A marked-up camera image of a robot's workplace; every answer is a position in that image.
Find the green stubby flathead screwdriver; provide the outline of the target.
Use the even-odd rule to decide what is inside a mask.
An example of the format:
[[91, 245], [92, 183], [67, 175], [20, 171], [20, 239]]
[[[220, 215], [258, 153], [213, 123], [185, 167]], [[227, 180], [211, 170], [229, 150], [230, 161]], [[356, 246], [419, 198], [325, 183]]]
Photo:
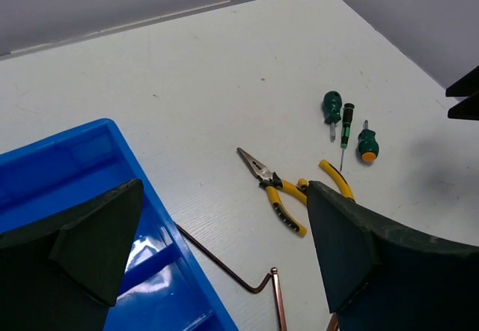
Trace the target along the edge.
[[341, 120], [342, 98], [337, 91], [329, 91], [324, 95], [322, 110], [324, 122], [329, 125], [329, 138], [331, 142], [336, 139], [336, 124]]

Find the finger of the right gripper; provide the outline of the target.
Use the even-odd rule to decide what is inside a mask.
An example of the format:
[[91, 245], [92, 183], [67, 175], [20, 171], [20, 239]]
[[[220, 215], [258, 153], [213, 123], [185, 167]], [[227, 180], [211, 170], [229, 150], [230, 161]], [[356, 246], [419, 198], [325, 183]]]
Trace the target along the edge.
[[467, 97], [456, 97], [457, 105], [448, 110], [448, 118], [465, 121], [479, 120], [479, 92]]
[[446, 97], [470, 97], [479, 90], [479, 66], [446, 89]]

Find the green stubby orange-capped screwdriver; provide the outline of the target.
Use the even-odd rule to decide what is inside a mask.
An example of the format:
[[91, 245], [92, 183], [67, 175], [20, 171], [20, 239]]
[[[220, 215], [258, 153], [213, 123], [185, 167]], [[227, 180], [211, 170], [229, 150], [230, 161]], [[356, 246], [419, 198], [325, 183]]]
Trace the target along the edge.
[[368, 120], [363, 123], [363, 128], [358, 136], [357, 154], [362, 162], [373, 163], [379, 156], [379, 144], [376, 132], [369, 128]]

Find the yellow needle-nose pliers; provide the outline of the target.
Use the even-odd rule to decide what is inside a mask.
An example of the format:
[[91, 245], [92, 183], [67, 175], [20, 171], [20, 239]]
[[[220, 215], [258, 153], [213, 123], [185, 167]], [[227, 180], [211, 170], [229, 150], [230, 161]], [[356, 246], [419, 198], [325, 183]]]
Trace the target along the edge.
[[271, 171], [262, 162], [254, 158], [251, 154], [244, 151], [242, 148], [237, 148], [237, 153], [242, 158], [250, 172], [259, 181], [259, 187], [264, 189], [269, 203], [278, 218], [295, 234], [304, 237], [307, 234], [307, 229], [300, 222], [298, 222], [284, 206], [280, 192], [284, 192], [289, 196], [294, 197], [304, 206], [307, 205], [307, 196], [304, 189], [296, 186], [289, 181], [281, 179], [275, 172]]

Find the long brown hex key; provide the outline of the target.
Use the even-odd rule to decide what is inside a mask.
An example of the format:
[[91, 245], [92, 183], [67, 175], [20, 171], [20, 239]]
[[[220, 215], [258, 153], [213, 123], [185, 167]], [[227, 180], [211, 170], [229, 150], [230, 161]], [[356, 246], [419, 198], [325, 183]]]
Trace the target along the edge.
[[259, 294], [267, 286], [268, 282], [273, 279], [274, 273], [270, 271], [267, 273], [260, 284], [256, 287], [253, 287], [242, 279], [237, 273], [235, 273], [227, 264], [225, 264], [220, 258], [214, 255], [208, 248], [206, 248], [202, 243], [195, 239], [187, 230], [185, 230], [179, 224], [175, 224], [178, 231], [185, 237], [190, 243], [194, 245], [203, 255], [205, 255], [210, 261], [212, 261], [218, 268], [220, 268], [225, 274], [227, 274], [231, 279], [233, 279], [239, 286], [241, 286], [245, 291], [250, 294]]

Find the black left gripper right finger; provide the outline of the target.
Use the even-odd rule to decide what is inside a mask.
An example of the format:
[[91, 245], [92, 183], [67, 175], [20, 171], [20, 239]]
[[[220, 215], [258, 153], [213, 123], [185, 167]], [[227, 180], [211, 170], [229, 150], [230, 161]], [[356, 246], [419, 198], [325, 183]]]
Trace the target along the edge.
[[341, 330], [476, 330], [478, 248], [395, 222], [312, 181], [307, 209]]

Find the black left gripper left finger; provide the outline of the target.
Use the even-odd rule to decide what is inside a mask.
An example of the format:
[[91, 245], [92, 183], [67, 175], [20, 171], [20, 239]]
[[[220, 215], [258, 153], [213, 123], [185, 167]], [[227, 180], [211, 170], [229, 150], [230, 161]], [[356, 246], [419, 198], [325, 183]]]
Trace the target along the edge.
[[132, 179], [1, 233], [1, 329], [102, 330], [143, 200], [142, 181]]

